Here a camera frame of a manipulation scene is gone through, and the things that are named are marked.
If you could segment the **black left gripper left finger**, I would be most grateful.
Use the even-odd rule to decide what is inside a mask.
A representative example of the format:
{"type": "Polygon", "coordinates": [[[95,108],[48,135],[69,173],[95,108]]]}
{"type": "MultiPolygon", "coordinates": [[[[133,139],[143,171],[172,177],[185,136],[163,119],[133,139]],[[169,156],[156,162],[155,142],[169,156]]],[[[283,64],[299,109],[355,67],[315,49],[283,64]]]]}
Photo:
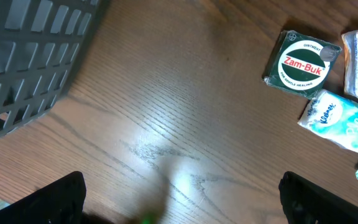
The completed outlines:
{"type": "Polygon", "coordinates": [[[0,224],[80,223],[85,197],[83,174],[74,171],[0,210],[0,224]]]}

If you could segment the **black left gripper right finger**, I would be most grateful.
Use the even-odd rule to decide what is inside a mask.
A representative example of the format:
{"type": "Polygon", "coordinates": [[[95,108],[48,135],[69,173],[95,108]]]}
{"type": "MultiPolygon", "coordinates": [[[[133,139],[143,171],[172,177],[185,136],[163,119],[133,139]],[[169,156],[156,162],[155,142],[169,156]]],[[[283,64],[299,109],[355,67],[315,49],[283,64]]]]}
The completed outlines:
{"type": "Polygon", "coordinates": [[[289,224],[358,224],[358,207],[287,171],[278,189],[289,224]]]}

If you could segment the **white teal Kleenex tissue pack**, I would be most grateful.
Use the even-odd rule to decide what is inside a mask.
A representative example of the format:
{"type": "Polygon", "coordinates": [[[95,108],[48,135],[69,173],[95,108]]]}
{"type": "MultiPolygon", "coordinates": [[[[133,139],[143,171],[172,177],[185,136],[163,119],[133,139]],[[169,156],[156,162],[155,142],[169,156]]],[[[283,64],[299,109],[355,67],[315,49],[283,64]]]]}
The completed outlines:
{"type": "Polygon", "coordinates": [[[338,146],[358,153],[358,103],[320,90],[307,104],[298,124],[338,146]]]}

